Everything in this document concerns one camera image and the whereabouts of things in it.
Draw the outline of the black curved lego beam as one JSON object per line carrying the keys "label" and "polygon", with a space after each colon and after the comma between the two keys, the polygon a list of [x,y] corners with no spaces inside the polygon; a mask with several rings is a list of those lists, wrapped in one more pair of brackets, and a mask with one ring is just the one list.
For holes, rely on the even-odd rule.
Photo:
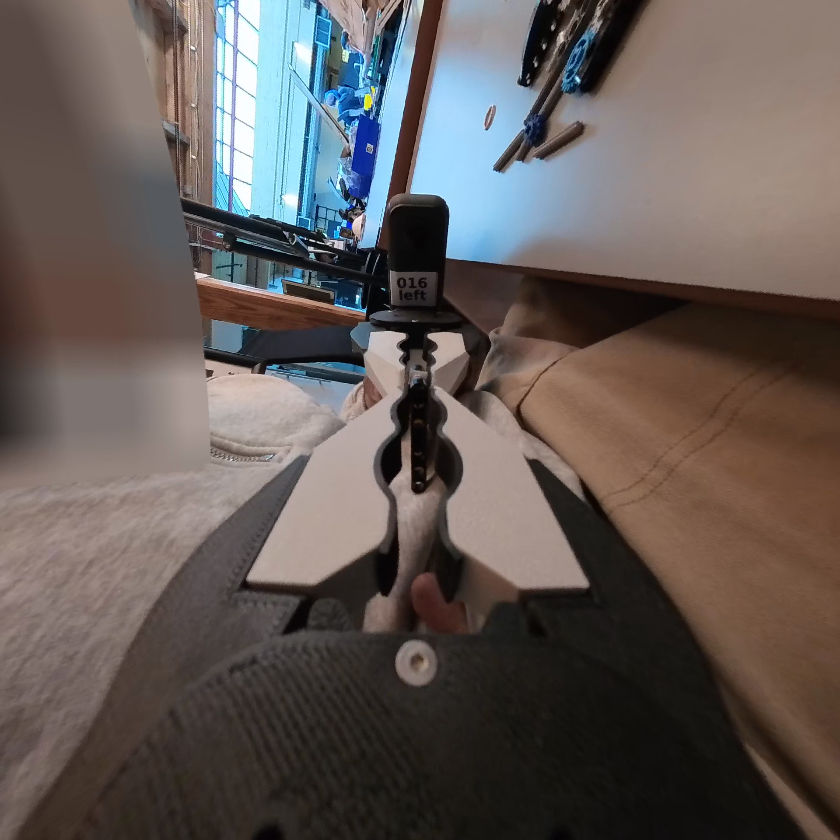
{"label": "black curved lego beam", "polygon": [[528,88],[533,84],[546,56],[553,47],[564,16],[561,5],[561,1],[535,3],[521,53],[521,66],[517,79],[520,87]]}

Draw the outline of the black tripod stand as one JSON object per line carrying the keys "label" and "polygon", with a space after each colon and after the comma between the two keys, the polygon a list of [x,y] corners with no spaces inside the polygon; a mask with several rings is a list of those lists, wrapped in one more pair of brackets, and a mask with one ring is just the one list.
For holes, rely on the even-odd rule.
{"label": "black tripod stand", "polygon": [[377,250],[360,253],[329,245],[318,231],[273,219],[244,216],[182,197],[187,229],[201,235],[206,249],[253,256],[281,266],[320,272],[385,289],[386,258]]}

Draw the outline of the black lego frame assembly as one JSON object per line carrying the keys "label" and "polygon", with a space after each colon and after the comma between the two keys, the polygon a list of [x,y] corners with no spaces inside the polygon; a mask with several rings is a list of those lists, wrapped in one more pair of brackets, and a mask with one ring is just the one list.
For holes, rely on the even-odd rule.
{"label": "black lego frame assembly", "polygon": [[643,5],[644,1],[599,1],[595,4],[590,22],[583,30],[583,33],[587,29],[593,30],[596,39],[586,63],[582,90],[575,94],[563,93],[580,96],[599,86]]}

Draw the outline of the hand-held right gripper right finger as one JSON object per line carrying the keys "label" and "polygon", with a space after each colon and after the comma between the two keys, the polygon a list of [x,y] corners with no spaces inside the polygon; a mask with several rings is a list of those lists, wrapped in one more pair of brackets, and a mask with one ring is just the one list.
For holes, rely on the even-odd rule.
{"label": "hand-held right gripper right finger", "polygon": [[518,444],[446,392],[432,392],[435,471],[444,484],[432,569],[447,602],[488,617],[500,603],[590,590]]}

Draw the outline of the black lego beam with holes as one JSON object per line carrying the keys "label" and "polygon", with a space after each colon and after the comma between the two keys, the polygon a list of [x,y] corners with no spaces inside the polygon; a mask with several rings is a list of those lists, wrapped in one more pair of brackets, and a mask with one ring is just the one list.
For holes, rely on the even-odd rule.
{"label": "black lego beam with holes", "polygon": [[409,372],[407,400],[411,490],[414,494],[421,495],[428,483],[432,409],[427,371],[419,365]]}

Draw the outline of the blue crate with label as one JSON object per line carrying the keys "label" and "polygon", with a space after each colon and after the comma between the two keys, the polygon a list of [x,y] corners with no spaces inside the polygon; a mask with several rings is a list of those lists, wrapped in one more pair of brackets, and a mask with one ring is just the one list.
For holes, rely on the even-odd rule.
{"label": "blue crate with label", "polygon": [[370,177],[375,168],[381,125],[375,119],[361,115],[354,127],[352,170],[358,175]]}

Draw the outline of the small framed board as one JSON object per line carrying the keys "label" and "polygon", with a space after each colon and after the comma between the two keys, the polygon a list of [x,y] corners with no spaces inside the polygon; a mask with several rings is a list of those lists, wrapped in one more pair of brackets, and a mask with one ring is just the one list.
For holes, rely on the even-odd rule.
{"label": "small framed board", "polygon": [[281,287],[284,295],[329,306],[335,304],[335,290],[331,288],[324,288],[285,277],[282,278]]}

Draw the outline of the grey lego axle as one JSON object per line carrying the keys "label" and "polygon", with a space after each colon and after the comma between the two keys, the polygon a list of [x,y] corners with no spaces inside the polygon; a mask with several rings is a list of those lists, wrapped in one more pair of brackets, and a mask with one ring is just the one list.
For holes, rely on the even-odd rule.
{"label": "grey lego axle", "polygon": [[[554,77],[552,80],[547,80],[546,83],[543,85],[540,93],[536,97],[533,105],[531,106],[530,110],[526,118],[532,116],[533,114],[539,112],[545,117],[548,118],[548,126],[551,114],[557,107],[561,97],[563,96],[562,90],[562,77],[563,73],[560,73],[558,76]],[[523,124],[525,122],[523,120],[522,126],[515,136],[512,142],[510,142],[509,146],[505,149],[505,151],[501,154],[501,156],[497,159],[496,163],[493,164],[493,171],[494,172],[503,172],[510,163],[514,161],[524,161],[528,156],[531,149],[535,147],[528,146],[525,144],[523,140]]]}
{"label": "grey lego axle", "polygon": [[550,156],[559,153],[567,146],[577,141],[585,132],[585,128],[585,124],[581,121],[571,123],[562,131],[541,143],[539,147],[535,148],[532,154],[533,158],[535,160],[543,161],[550,158]]}

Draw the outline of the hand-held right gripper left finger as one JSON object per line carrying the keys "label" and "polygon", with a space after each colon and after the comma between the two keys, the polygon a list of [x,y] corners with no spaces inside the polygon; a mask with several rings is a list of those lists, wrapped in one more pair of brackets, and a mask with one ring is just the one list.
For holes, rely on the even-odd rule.
{"label": "hand-held right gripper left finger", "polygon": [[246,576],[255,591],[340,602],[361,627],[385,590],[396,504],[382,457],[400,442],[402,393],[385,396],[305,459]]}

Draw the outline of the large blue lego gear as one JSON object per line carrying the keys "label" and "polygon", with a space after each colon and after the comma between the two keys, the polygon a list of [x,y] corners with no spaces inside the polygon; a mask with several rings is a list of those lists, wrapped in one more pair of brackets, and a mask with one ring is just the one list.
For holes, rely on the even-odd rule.
{"label": "large blue lego gear", "polygon": [[587,29],[575,43],[563,72],[563,92],[575,94],[582,90],[586,63],[591,56],[595,39],[595,32]]}

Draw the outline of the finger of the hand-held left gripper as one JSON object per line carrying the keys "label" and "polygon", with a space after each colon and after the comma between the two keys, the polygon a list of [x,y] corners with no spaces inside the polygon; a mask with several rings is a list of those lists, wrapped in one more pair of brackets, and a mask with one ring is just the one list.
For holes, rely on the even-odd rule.
{"label": "finger of the hand-held left gripper", "polygon": [[427,334],[427,378],[430,386],[455,396],[466,382],[470,358],[461,332]]}
{"label": "finger of the hand-held left gripper", "polygon": [[367,379],[382,397],[402,395],[406,388],[406,352],[404,332],[393,330],[372,331],[364,352]]}

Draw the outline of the wooden railing beam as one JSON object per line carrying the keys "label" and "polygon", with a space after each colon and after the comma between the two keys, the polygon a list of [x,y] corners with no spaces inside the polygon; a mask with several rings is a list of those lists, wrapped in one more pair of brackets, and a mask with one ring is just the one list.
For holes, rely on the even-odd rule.
{"label": "wooden railing beam", "polygon": [[275,331],[353,328],[365,320],[363,312],[305,298],[243,286],[210,276],[196,276],[202,317]]}

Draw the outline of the person's right hand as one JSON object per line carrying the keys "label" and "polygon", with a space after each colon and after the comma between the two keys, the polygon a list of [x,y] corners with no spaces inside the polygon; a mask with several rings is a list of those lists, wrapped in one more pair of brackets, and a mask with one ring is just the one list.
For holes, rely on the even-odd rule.
{"label": "person's right hand", "polygon": [[469,621],[461,601],[447,602],[432,572],[416,577],[411,586],[411,604],[418,621],[435,634],[467,634]]}

